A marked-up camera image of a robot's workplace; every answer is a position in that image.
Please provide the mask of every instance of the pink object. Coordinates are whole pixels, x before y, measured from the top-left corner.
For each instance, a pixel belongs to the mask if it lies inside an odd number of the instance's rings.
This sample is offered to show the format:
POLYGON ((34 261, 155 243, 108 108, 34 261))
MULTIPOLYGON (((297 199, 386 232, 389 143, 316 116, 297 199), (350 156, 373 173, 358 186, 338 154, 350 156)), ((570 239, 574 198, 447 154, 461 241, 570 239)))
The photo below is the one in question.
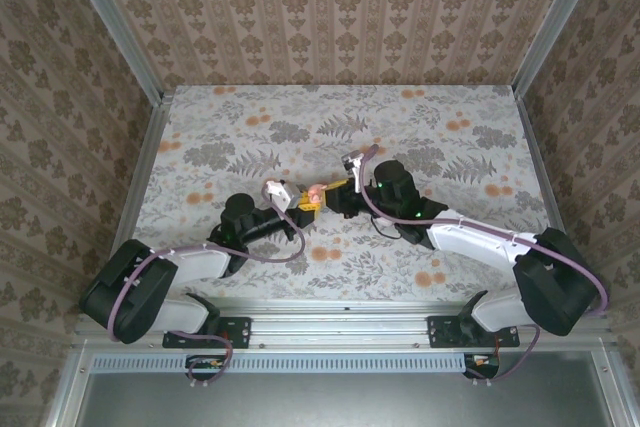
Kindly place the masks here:
POLYGON ((309 202, 312 204, 322 203, 322 192, 327 190, 327 186, 324 184, 313 184, 309 187, 309 202))

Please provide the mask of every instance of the floral tablecloth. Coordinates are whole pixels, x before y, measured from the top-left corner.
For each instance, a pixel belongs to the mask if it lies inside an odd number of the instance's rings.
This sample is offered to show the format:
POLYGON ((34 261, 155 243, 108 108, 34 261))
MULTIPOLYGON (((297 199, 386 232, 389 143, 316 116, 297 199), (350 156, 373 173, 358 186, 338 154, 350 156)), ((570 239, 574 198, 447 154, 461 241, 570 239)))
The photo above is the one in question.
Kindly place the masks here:
MULTIPOLYGON (((380 144, 433 200, 499 227, 542 231, 541 200, 508 86, 183 86, 175 93, 135 237, 153 246, 201 242, 227 197, 262 205, 268 179, 311 185, 343 178, 340 157, 380 144)), ((378 235, 367 216, 325 209, 306 229, 305 255, 248 261, 228 279, 185 286, 210 297, 465 300, 509 279, 454 253, 378 235)), ((283 234, 250 246, 285 257, 283 234)))

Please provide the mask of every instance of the vent slot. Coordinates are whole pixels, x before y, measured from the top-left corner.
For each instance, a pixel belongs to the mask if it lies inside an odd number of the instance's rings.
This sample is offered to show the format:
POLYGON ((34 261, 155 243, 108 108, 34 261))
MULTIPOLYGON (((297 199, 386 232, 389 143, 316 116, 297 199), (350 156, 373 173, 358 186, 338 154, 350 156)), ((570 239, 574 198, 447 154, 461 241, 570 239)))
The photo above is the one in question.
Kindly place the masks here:
MULTIPOLYGON (((184 373, 187 354, 98 354, 91 373, 184 373)), ((464 372, 464 354, 234 355, 229 373, 464 372)))

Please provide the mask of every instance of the gray floor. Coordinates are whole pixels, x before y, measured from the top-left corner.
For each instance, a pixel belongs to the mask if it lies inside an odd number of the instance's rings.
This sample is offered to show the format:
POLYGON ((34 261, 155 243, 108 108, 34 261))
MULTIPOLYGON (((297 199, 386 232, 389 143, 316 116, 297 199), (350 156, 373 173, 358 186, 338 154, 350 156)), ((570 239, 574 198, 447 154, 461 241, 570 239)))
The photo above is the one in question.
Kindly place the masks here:
POLYGON ((589 354, 536 354, 512 378, 455 374, 95 375, 78 425, 496 427, 612 425, 589 354))

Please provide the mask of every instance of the gray leaf pattern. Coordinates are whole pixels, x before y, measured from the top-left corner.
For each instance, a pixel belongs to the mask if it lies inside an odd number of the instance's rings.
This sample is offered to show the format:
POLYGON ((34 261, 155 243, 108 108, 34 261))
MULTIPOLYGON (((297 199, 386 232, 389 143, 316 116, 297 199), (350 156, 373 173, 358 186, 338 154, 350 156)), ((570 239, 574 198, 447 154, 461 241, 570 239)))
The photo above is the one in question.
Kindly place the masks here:
POLYGON ((505 134, 499 129, 493 129, 486 125, 473 128, 473 135, 478 135, 476 143, 483 149, 491 149, 492 147, 501 147, 507 149, 516 146, 516 138, 511 134, 505 134))
POLYGON ((206 165, 212 170, 221 170, 229 164, 226 155, 234 153, 235 147, 232 143, 216 142, 215 144, 204 144, 201 147, 187 150, 183 160, 196 167, 206 165))
MULTIPOLYGON (((263 208, 265 180, 309 186, 345 178, 340 157, 374 142, 381 148, 368 176, 378 163, 397 159, 421 195, 498 227, 541 231, 546 211, 531 157, 516 142, 523 131, 510 92, 507 86, 179 87, 134 235, 152 247, 201 242, 231 194, 246 192, 263 208)), ((7 209, 0 221, 25 228, 29 219, 7 209)), ((307 250, 295 261, 248 261, 232 277, 187 284, 171 295, 453 301, 508 284, 497 269, 460 254, 382 237, 363 215, 344 220, 324 209, 305 231, 307 250)), ((277 234, 249 248, 283 258, 298 246, 277 234)), ((40 319, 53 309, 29 300, 28 312, 40 319)))

